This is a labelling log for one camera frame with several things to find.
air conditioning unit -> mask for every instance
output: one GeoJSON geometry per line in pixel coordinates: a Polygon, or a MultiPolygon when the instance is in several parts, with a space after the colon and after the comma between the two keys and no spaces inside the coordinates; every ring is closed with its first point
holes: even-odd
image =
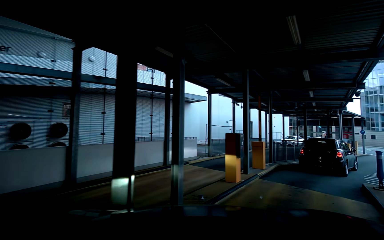
{"type": "Polygon", "coordinates": [[[69,119],[50,121],[47,124],[46,146],[67,146],[69,144],[69,119]]]}
{"type": "Polygon", "coordinates": [[[0,128],[0,143],[3,149],[25,149],[34,147],[35,121],[8,120],[0,128]]]}

fluorescent light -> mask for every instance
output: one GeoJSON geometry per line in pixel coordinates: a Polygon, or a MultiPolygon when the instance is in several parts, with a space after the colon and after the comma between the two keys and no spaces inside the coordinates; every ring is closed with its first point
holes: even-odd
{"type": "Polygon", "coordinates": [[[164,50],[164,49],[160,48],[159,46],[155,47],[155,50],[158,50],[167,56],[173,57],[173,54],[171,52],[168,52],[167,50],[164,50]]]}
{"type": "Polygon", "coordinates": [[[293,42],[295,45],[301,44],[299,34],[299,26],[297,25],[296,16],[287,17],[288,27],[290,27],[291,36],[293,37],[293,42]]]}
{"type": "Polygon", "coordinates": [[[303,70],[303,76],[305,77],[305,81],[309,82],[309,71],[308,70],[303,70]]]}
{"type": "Polygon", "coordinates": [[[230,86],[229,83],[223,81],[222,79],[219,79],[218,77],[215,77],[214,79],[216,79],[217,81],[219,81],[219,82],[221,82],[221,83],[223,83],[223,84],[226,84],[227,86],[230,86]]]}

glass building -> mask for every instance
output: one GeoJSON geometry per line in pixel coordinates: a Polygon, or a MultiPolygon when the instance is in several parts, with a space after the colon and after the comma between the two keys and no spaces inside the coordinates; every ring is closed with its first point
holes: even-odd
{"type": "Polygon", "coordinates": [[[361,113],[366,117],[367,130],[384,131],[384,61],[379,61],[365,79],[361,113]]]}

ventilation fan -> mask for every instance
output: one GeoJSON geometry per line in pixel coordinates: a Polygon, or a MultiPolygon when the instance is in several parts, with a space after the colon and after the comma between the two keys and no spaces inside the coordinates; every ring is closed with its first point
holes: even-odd
{"type": "Polygon", "coordinates": [[[64,123],[54,123],[50,127],[50,136],[52,138],[62,138],[67,134],[67,126],[64,123]]]}
{"type": "Polygon", "coordinates": [[[50,146],[66,146],[66,144],[63,142],[56,142],[56,143],[51,144],[50,146]]]}
{"type": "Polygon", "coordinates": [[[11,140],[23,140],[30,136],[32,128],[27,123],[16,123],[10,128],[11,140]]]}
{"type": "Polygon", "coordinates": [[[16,150],[16,149],[28,149],[29,147],[24,144],[16,144],[12,147],[10,147],[10,150],[16,150]]]}

car rear window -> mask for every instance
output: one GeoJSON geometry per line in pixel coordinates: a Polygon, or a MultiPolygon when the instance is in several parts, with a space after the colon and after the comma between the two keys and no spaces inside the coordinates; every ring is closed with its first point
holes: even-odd
{"type": "Polygon", "coordinates": [[[337,149],[336,143],[333,140],[310,138],[305,143],[305,147],[318,147],[318,148],[329,148],[337,149]]]}

